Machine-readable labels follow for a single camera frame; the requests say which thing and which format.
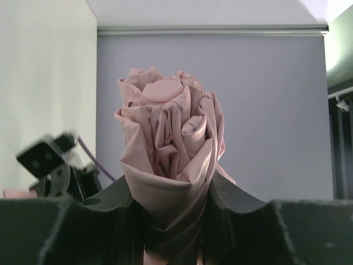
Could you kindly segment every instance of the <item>wall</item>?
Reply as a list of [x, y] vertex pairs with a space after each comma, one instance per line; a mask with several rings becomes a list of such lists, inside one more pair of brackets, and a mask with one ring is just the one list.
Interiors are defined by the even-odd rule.
[[43, 134], [95, 152], [97, 21], [84, 0], [1, 0], [0, 18], [0, 190], [27, 188], [15, 155]]
[[151, 65], [216, 92], [226, 119], [220, 164], [241, 188], [263, 200], [333, 198], [321, 35], [99, 37], [97, 158], [117, 177], [125, 143], [116, 80]]

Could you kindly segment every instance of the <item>white ceiling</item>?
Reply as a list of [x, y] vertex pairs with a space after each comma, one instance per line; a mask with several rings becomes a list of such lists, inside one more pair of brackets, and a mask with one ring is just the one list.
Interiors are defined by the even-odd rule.
[[99, 27], [327, 24], [353, 0], [86, 0]]

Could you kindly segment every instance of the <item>gray panel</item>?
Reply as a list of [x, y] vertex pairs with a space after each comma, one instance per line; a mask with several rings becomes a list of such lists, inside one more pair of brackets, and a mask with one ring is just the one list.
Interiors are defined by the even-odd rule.
[[97, 158], [116, 176], [125, 146], [116, 80], [152, 65], [216, 92], [226, 119], [220, 164], [242, 189], [262, 200], [333, 198], [322, 36], [99, 37]]

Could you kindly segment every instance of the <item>crumpled fabric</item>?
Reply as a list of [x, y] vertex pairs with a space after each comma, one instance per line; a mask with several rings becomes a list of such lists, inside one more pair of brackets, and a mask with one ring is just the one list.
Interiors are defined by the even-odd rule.
[[183, 71], [164, 78], [153, 67], [131, 69], [118, 85], [122, 107], [114, 116], [126, 142], [120, 162], [145, 210], [145, 264], [157, 264], [154, 256], [167, 264], [184, 248], [197, 251], [215, 169], [234, 183], [217, 164], [225, 151], [222, 109]]

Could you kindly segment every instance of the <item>purple cable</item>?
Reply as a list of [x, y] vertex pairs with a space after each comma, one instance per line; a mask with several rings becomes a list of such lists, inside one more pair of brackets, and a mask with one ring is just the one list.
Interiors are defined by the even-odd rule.
[[81, 137], [77, 137], [77, 141], [78, 143], [81, 145], [82, 149], [86, 152], [86, 154], [89, 156], [90, 159], [92, 159], [94, 161], [94, 163], [96, 164], [96, 166], [111, 180], [111, 181], [116, 181], [116, 179], [101, 165], [101, 163], [99, 163], [95, 157], [92, 155], [92, 153], [90, 152], [90, 150], [87, 148], [87, 146], [84, 144], [84, 142], [82, 141]]

